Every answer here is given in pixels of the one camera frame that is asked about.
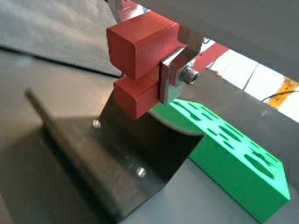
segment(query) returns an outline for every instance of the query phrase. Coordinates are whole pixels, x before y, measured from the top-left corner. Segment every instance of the orange object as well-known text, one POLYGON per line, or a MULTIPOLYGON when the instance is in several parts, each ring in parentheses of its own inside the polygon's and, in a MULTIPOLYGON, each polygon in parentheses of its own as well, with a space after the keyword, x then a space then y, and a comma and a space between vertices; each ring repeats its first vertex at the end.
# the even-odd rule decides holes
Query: orange object
POLYGON ((119 107, 138 119, 159 102, 159 66, 141 79, 125 76, 115 82, 115 98, 119 107))
POLYGON ((113 65, 134 80, 147 74, 183 44, 179 25, 153 11, 107 29, 113 65))
MULTIPOLYGON (((282 84, 282 87, 278 89, 277 93, 284 93, 288 91, 294 91, 299 86, 299 83, 296 82, 294 80, 289 79, 288 77, 285 77, 285 82, 282 84)), ((284 102, 286 101, 286 98, 290 94, 280 94, 274 97, 272 97, 268 101, 268 104, 278 109, 281 107, 281 105, 284 104, 284 102)))

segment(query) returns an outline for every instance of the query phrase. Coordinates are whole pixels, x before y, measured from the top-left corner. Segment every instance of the cable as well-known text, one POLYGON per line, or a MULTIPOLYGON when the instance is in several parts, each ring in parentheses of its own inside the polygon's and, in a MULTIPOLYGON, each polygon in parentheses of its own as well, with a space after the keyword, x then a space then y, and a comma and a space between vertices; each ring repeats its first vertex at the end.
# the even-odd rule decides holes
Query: cable
POLYGON ((0 45, 0 51, 6 51, 6 52, 10 52, 10 53, 18 53, 18 54, 26 54, 29 55, 30 57, 34 57, 37 58, 38 60, 45 60, 47 62, 51 62, 51 63, 55 63, 55 64, 59 64, 59 65, 63 65, 63 66, 67 66, 67 67, 75 67, 81 70, 86 70, 89 72, 93 72, 95 74, 105 74, 107 76, 111 76, 114 78, 119 78, 119 74, 114 74, 114 73, 109 73, 109 72, 105 72, 105 71, 101 71, 98 69, 94 69, 94 68, 89 68, 86 66, 81 66, 81 65, 77 65, 77 64, 71 64, 70 62, 63 62, 63 61, 59 61, 57 59, 49 59, 49 58, 45 58, 43 56, 39 56, 39 55, 35 55, 33 53, 29 53, 29 52, 23 52, 23 51, 19 51, 19 50, 15 50, 10 47, 6 47, 6 46, 2 46, 0 45))
POLYGON ((276 96, 278 96, 278 95, 286 95, 286 94, 292 94, 292 93, 297 93, 297 92, 299 92, 299 89, 298 90, 293 90, 293 91, 285 91, 285 92, 282 92, 282 93, 278 93, 278 94, 272 94, 266 99, 270 99, 270 98, 273 98, 273 97, 276 97, 276 96))
POLYGON ((246 88, 247 88, 247 86, 249 86, 249 82, 250 82, 250 80, 251 80, 251 78, 253 78, 253 75, 254 75, 255 71, 258 70, 258 65, 260 65, 260 63, 257 63, 257 67, 255 67, 255 69, 254 69, 254 71, 253 71, 253 73, 251 73, 251 75, 250 75, 250 77, 249 77, 249 79, 247 79, 247 84, 246 84, 246 86, 243 87, 243 91, 246 90, 246 88))

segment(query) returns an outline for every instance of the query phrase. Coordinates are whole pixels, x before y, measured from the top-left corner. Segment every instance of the metal sheet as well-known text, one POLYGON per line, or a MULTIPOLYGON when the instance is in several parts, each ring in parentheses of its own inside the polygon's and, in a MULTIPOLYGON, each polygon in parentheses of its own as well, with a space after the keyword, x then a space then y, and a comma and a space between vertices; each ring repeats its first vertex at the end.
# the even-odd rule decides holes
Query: metal sheet
POLYGON ((299 81, 298 1, 134 1, 299 81))
POLYGON ((209 69, 191 87, 185 86, 182 99, 202 103, 274 153, 299 191, 299 124, 209 69))
POLYGON ((105 1, 0 0, 0 18, 0 46, 121 75, 109 60, 117 21, 105 1))

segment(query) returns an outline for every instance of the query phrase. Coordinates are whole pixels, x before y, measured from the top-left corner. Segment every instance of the gray table surface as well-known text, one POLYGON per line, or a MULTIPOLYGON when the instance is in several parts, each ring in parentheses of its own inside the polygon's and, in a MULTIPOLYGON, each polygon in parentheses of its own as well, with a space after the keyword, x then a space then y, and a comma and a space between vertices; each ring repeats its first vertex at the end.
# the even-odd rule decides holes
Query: gray table surface
POLYGON ((121 74, 109 60, 103 0, 0 0, 0 46, 81 67, 121 74))
MULTIPOLYGON (((55 146, 25 90, 31 88, 57 117, 98 116, 114 78, 0 52, 0 221, 2 223, 109 223, 55 146)), ((299 197, 268 223, 299 223, 299 197)), ((189 159, 167 187, 122 222, 257 223, 189 159)))

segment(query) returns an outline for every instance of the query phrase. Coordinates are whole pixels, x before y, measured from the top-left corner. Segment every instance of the hole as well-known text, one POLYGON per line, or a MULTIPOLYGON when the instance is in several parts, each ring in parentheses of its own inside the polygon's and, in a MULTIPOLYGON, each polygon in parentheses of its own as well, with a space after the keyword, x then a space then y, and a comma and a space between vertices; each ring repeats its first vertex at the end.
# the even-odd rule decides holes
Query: hole
POLYGON ((217 136, 218 134, 215 133, 215 131, 214 130, 211 130, 211 129, 207 129, 207 131, 214 135, 214 136, 217 136))
POLYGON ((189 104, 190 104, 195 109, 198 109, 190 102, 189 102, 189 104))
POLYGON ((229 142, 223 141, 223 143, 225 143, 233 150, 235 150, 235 148, 231 146, 231 144, 230 144, 229 142))
POLYGON ((272 154, 269 154, 269 153, 266 153, 266 154, 278 162, 277 158, 272 154))
MULTIPOLYGON (((203 113, 202 113, 203 114, 203 113)), ((206 115, 206 114, 203 114, 211 121, 213 121, 213 119, 206 115)))
POLYGON ((206 110, 206 112, 209 112, 210 113, 210 115, 211 116, 214 116, 217 119, 219 119, 218 117, 217 117, 217 115, 214 115, 205 107, 202 107, 205 110, 206 110))
POLYGON ((221 135, 226 140, 229 140, 229 138, 227 138, 225 135, 222 135, 221 133, 219 133, 219 135, 221 135))
POLYGON ((243 137, 243 135, 226 123, 226 126, 230 128, 230 130, 233 130, 241 137, 243 137))
POLYGON ((264 161, 265 161, 265 163, 272 167, 272 166, 274 166, 270 162, 269 162, 269 160, 266 159, 266 157, 261 154, 261 153, 258 153, 258 152, 255 152, 254 150, 253 150, 253 154, 258 157, 258 158, 261 158, 264 161))
POLYGON ((195 114, 193 114, 191 112, 190 112, 190 114, 191 114, 191 119, 194 119, 195 121, 201 121, 202 119, 195 115, 195 114))
POLYGON ((178 102, 174 102, 175 105, 178 105, 181 108, 183 108, 191 115, 191 119, 194 119, 195 121, 201 121, 202 119, 178 102))
POLYGON ((268 168, 250 155, 246 154, 245 158, 264 174, 266 174, 272 179, 276 179, 274 174, 268 170, 268 168))
POLYGON ((219 128, 226 132, 226 134, 234 138, 237 141, 239 141, 239 138, 226 129, 223 128, 222 126, 219 126, 219 128))

